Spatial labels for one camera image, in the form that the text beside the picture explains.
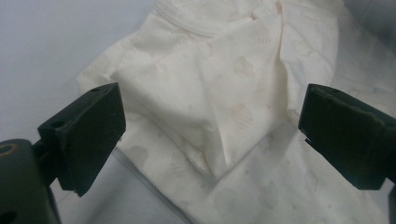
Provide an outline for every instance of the crumpled cloth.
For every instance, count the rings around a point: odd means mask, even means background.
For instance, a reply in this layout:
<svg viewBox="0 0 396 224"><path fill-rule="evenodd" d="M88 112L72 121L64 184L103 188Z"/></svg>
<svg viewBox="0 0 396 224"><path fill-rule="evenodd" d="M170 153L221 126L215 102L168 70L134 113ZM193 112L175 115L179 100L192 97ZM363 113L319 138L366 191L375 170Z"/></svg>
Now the crumpled cloth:
<svg viewBox="0 0 396 224"><path fill-rule="evenodd" d="M295 126L307 84L334 79L342 8L160 0L78 82L119 82L118 147L197 223L385 223Z"/></svg>

